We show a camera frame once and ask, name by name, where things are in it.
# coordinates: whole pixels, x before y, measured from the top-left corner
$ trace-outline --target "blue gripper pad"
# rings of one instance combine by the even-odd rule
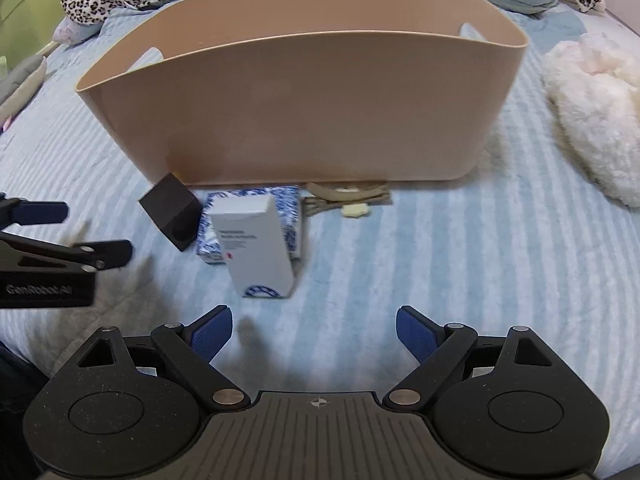
[[[200,318],[186,328],[186,343],[207,363],[210,362],[225,345],[233,330],[234,322],[228,306],[217,306],[209,315]]]
[[[20,225],[60,224],[68,213],[64,202],[23,202],[14,209],[11,220]]]
[[[396,314],[398,339],[418,359],[424,362],[444,341],[444,329],[411,307],[402,307]]]

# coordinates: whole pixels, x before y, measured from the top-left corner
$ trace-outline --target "gray pillow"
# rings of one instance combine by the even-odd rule
[[[38,91],[47,73],[47,59],[31,56],[0,81],[0,125],[22,110]]]
[[[0,105],[11,97],[31,74],[36,72],[43,59],[44,56],[38,56],[38,54],[28,57],[0,81]]]

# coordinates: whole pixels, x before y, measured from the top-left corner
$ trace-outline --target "black square box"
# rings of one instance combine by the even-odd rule
[[[162,234],[179,250],[185,250],[196,239],[202,204],[172,173],[139,202]]]

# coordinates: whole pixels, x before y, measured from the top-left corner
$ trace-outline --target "white fluffy plush toy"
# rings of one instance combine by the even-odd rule
[[[546,54],[544,80],[604,193],[640,206],[640,61],[605,36],[584,34]]]

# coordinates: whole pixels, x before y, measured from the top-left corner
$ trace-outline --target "green fabric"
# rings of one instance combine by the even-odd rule
[[[49,43],[63,17],[60,0],[0,0],[0,55],[9,70]]]

